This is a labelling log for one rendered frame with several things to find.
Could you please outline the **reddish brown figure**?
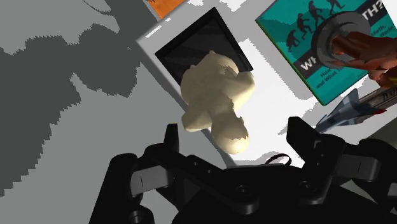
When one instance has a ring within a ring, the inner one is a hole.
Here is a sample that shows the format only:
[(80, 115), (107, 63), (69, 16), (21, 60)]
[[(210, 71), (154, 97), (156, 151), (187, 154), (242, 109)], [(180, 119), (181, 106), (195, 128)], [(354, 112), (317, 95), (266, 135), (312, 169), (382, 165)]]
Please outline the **reddish brown figure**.
[(382, 88), (397, 87), (397, 38), (377, 38), (360, 32), (338, 35), (331, 41), (336, 55), (348, 55), (351, 60), (334, 64), (368, 71), (368, 76)]

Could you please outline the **grey blue toy jet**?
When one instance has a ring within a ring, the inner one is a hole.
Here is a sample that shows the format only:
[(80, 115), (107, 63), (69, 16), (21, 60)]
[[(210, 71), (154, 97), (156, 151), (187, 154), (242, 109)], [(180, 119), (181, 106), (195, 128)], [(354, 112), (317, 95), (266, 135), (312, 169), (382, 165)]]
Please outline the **grey blue toy jet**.
[(373, 115), (378, 115), (397, 104), (397, 87), (378, 88), (359, 98), (358, 89), (352, 89), (329, 114), (316, 124), (316, 130), (324, 133), (336, 126), (356, 125)]

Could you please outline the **teal book with black silhouettes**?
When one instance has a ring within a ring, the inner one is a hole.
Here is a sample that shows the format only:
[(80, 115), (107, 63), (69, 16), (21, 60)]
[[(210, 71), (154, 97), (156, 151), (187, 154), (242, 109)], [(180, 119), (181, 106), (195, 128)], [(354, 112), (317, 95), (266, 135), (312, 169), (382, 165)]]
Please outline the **teal book with black silhouettes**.
[(366, 76), (364, 70), (334, 64), (352, 59), (333, 53), (335, 36), (397, 38), (382, 0), (275, 0), (256, 23), (323, 106)]

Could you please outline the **black tablet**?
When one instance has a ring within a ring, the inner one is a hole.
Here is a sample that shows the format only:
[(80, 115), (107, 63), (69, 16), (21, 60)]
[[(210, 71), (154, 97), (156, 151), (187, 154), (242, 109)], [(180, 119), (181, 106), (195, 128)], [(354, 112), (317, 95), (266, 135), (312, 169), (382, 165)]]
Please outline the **black tablet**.
[(192, 64), (198, 64), (211, 50), (232, 59), (239, 71), (253, 70), (215, 7), (170, 40), (155, 55), (176, 83), (180, 84), (184, 72)]

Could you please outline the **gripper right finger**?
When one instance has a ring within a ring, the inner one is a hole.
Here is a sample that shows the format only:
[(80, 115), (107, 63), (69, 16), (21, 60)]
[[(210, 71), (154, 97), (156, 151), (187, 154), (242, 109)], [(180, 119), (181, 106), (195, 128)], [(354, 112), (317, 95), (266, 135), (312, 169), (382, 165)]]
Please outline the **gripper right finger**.
[(304, 161), (301, 186), (306, 203), (322, 204), (334, 179), (363, 182), (380, 203), (397, 198), (397, 149), (390, 144), (371, 138), (349, 144), (320, 134), (296, 116), (288, 118), (286, 140)]

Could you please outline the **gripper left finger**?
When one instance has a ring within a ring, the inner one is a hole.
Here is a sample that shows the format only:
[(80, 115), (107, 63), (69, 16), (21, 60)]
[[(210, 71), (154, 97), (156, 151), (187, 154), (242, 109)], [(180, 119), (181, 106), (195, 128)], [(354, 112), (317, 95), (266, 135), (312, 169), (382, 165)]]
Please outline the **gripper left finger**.
[(178, 126), (170, 123), (164, 141), (148, 146), (143, 156), (111, 159), (89, 224), (155, 224), (141, 205), (151, 190), (177, 208), (171, 224), (245, 224), (260, 205), (248, 184), (195, 155), (180, 154)]

